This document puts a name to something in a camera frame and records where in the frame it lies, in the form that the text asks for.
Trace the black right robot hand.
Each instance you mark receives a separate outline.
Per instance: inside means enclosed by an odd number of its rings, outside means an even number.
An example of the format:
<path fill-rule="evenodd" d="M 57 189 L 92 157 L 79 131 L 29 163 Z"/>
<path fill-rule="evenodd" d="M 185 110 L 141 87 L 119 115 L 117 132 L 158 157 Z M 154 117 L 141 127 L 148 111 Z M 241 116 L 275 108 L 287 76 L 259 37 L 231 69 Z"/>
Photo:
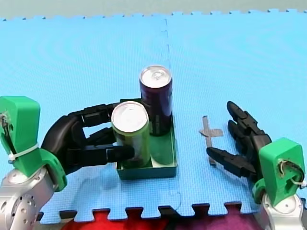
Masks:
<path fill-rule="evenodd" d="M 228 131 L 239 154 L 233 155 L 214 147 L 208 147 L 206 152 L 213 160 L 223 165 L 225 170 L 256 183 L 263 178 L 259 151 L 272 140 L 264 130 L 258 128 L 256 119 L 234 102 L 227 102 L 227 110 L 233 118 L 228 121 Z"/>

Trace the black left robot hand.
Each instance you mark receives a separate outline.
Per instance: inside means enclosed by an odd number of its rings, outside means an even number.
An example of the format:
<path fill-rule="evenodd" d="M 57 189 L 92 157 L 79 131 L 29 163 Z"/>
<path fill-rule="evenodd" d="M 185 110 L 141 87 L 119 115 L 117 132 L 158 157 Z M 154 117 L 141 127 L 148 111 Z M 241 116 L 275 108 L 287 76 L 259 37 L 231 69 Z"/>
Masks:
<path fill-rule="evenodd" d="M 116 106 L 116 103 L 100 104 L 63 115 L 48 130 L 41 147 L 56 156 L 66 174 L 86 166 L 133 158 L 133 147 L 114 145 L 116 138 L 111 127 L 103 128 L 89 137 L 83 130 L 110 122 Z"/>

